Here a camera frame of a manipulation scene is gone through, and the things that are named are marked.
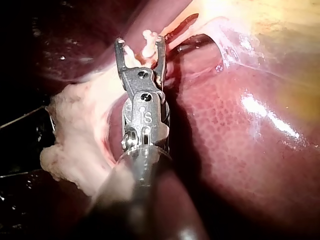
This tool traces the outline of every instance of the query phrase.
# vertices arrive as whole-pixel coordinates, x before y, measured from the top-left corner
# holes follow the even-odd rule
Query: dark background
[[[48,96],[30,85],[29,1],[6,1],[1,14],[0,126],[40,106]],[[54,142],[44,109],[0,129],[0,239],[57,239],[82,215],[88,199],[74,184],[40,169],[43,147]]]

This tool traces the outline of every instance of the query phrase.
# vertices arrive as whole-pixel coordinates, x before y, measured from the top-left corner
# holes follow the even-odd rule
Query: reddish-brown liver tissue
[[[118,9],[115,2],[110,1],[110,5],[114,6],[106,6],[105,9]],[[77,8],[80,10],[74,11],[79,14],[79,19],[89,26],[89,30],[77,31],[75,35],[70,33],[69,36],[57,29],[54,32],[58,39],[55,45],[39,47],[40,52],[49,52],[55,59],[40,61],[39,58],[37,61],[40,63],[36,68],[37,73],[47,78],[47,81],[42,82],[42,86],[48,82],[56,85],[61,82],[86,82],[69,86],[54,98],[56,102],[51,113],[57,115],[60,119],[57,125],[61,126],[56,134],[65,140],[60,142],[60,154],[66,156],[64,161],[70,160],[69,167],[61,166],[62,170],[59,168],[59,177],[77,182],[80,188],[85,188],[87,194],[91,195],[108,175],[106,160],[111,164],[115,160],[113,156],[117,158],[120,152],[120,147],[116,144],[119,142],[120,126],[116,119],[120,120],[120,116],[117,118],[117,115],[120,113],[121,104],[116,105],[113,111],[110,109],[117,97],[123,93],[119,82],[116,82],[119,80],[115,78],[116,74],[108,74],[110,68],[105,68],[113,62],[112,42],[122,30],[125,30],[127,34],[124,36],[129,46],[134,50],[141,50],[144,43],[143,30],[151,29],[160,33],[168,25],[168,20],[164,19],[162,22],[161,14],[158,16],[158,8],[153,7],[167,4],[166,8],[170,8],[167,12],[168,18],[172,21],[186,2],[188,1],[181,1],[181,5],[175,3],[176,5],[170,7],[172,1],[163,1],[160,4],[151,0],[147,10],[142,12],[128,30],[123,27],[126,25],[125,20],[118,26],[111,18],[105,19],[104,16],[108,16],[107,10],[105,15],[89,14],[87,20],[87,15],[80,14],[83,12],[80,7]],[[95,1],[94,4],[100,6],[102,3]],[[156,17],[157,21],[148,19]],[[115,30],[111,33],[106,32],[101,21],[106,25],[110,23],[111,28]],[[200,166],[199,179],[209,186],[210,191],[231,204],[245,217],[293,232],[318,233],[318,121],[310,120],[303,114],[301,117],[294,106],[283,104],[279,100],[281,89],[290,91],[286,86],[297,84],[297,81],[292,80],[294,78],[285,79],[280,76],[282,70],[285,73],[283,75],[288,75],[290,71],[295,72],[299,66],[299,59],[305,58],[305,55],[291,52],[278,59],[277,53],[280,51],[275,51],[273,60],[278,61],[272,60],[267,69],[263,64],[259,68],[260,56],[245,52],[239,61],[228,60],[230,66],[227,66],[226,61],[223,63],[221,49],[219,50],[217,45],[235,47],[236,50],[240,46],[239,39],[236,43],[235,38],[232,38],[235,36],[232,32],[234,29],[231,28],[232,22],[228,24],[224,25],[224,29],[230,29],[226,39],[220,38],[216,31],[210,32],[215,26],[214,21],[210,29],[207,27],[205,33],[215,40],[216,44],[208,37],[195,37],[168,52],[165,93],[174,111],[170,144],[177,168],[184,175],[183,172],[192,172],[189,163],[197,161]],[[41,31],[51,38],[47,29]],[[64,41],[66,37],[70,37],[77,44],[69,46],[70,43]],[[273,44],[276,46],[276,43],[270,43],[263,49],[270,49]],[[98,69],[98,66],[102,66],[100,71],[102,69],[103,74],[93,74],[92,70]],[[108,85],[110,82],[105,85],[108,81],[115,81],[114,84],[120,88],[112,89],[112,83]],[[119,95],[113,95],[109,99],[102,97],[116,91]],[[107,123],[109,112],[113,115]],[[107,143],[101,143],[107,132]],[[73,157],[76,153],[67,141],[74,139],[81,141],[81,151],[87,154],[81,156],[89,156],[91,161],[86,158],[80,161],[81,156]],[[96,183],[92,183],[89,179],[95,175],[96,171],[92,170],[95,168],[99,169],[102,175],[95,176]],[[188,176],[184,179],[186,182],[193,181],[188,179]]]

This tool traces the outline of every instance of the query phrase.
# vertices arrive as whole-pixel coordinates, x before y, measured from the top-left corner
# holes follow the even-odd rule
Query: screw
[[[149,94],[149,93],[143,93],[143,94],[141,95],[141,100],[143,100],[143,101],[145,101],[145,102],[150,102],[151,99],[152,99],[152,96],[151,96],[151,94]]]
[[[149,76],[149,74],[146,71],[140,71],[138,72],[138,77],[140,79],[146,79]]]

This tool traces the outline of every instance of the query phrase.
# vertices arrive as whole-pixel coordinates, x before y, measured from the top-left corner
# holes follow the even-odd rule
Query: forceps jaw
[[[132,100],[135,93],[138,91],[153,91],[157,92],[161,97],[161,101],[164,102],[165,95],[163,93],[163,85],[166,73],[165,39],[162,36],[158,36],[158,39],[155,42],[158,61],[154,69],[147,67],[127,67],[124,45],[125,41],[122,38],[116,39],[114,44],[115,59],[119,78],[124,90],[127,91],[129,98]]]

